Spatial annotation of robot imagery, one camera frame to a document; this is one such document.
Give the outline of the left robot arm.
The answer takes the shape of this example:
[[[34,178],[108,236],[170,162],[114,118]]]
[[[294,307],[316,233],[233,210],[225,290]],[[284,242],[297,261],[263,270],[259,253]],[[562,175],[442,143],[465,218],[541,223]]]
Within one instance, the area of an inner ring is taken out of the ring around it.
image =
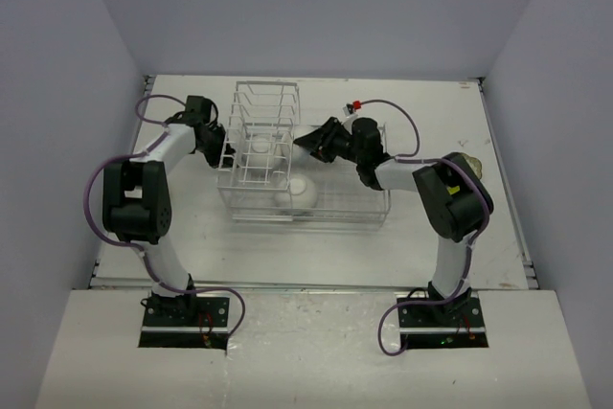
[[[168,174],[186,156],[197,152],[214,168],[231,167],[236,151],[225,144],[226,130],[217,105],[203,96],[189,96],[182,109],[164,121],[146,118],[141,98],[135,107],[144,123],[159,125],[162,134],[141,151],[102,163],[101,239],[132,249],[153,281],[145,308],[163,323],[187,326],[197,321],[214,327],[211,313],[200,304],[193,277],[170,241],[172,208]]]

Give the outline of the patterned flower-shaped bowl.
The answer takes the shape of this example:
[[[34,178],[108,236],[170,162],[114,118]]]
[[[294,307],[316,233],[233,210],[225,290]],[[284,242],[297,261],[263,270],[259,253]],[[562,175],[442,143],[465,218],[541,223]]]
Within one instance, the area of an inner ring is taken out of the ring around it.
[[[465,161],[468,163],[474,174],[478,179],[483,178],[483,165],[482,162],[477,158],[470,156],[464,152],[461,153]]]

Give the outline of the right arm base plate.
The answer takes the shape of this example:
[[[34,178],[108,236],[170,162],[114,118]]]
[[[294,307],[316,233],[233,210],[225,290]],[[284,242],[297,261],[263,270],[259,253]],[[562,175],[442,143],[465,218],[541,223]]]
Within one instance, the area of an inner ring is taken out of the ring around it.
[[[483,311],[475,293],[443,307],[401,307],[397,317],[405,350],[488,347]]]

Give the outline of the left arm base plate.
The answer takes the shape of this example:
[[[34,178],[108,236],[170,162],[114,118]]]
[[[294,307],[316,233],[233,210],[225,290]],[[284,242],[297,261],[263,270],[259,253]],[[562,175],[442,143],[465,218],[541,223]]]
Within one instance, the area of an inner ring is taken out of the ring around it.
[[[227,350],[228,297],[151,294],[141,305],[145,312],[139,348]]]

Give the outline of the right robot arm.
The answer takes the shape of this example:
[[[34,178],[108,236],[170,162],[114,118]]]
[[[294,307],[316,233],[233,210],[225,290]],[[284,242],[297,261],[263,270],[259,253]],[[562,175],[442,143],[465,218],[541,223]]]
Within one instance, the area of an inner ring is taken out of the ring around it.
[[[438,236],[435,272],[424,298],[406,307],[426,314],[437,325],[457,319],[471,287],[469,270],[476,239],[485,231],[493,201],[459,152],[440,159],[417,160],[385,151],[377,122],[357,118],[345,127],[335,118],[305,134],[293,145],[323,163],[340,157],[355,164],[360,181],[376,191],[415,192]]]

